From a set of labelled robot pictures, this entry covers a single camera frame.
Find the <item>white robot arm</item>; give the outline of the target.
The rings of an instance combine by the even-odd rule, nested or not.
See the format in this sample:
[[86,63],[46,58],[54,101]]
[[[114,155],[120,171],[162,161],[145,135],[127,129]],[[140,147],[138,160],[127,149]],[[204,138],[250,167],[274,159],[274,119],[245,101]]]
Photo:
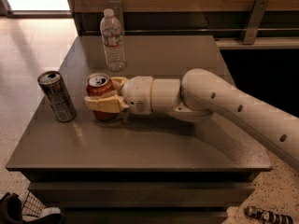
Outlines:
[[188,122],[217,113],[293,169],[299,169],[299,118],[239,90],[210,71],[195,68],[181,79],[95,73],[88,76],[87,83],[102,90],[84,98],[92,111],[164,113]]

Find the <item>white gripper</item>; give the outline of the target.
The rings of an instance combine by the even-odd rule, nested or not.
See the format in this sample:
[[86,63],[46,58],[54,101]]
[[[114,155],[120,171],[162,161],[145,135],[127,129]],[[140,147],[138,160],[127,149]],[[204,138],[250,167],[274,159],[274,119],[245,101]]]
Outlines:
[[149,115],[151,113],[150,97],[153,77],[111,77],[113,89],[117,94],[101,98],[86,96],[86,106],[94,111],[106,113],[120,113],[125,109],[136,115]]

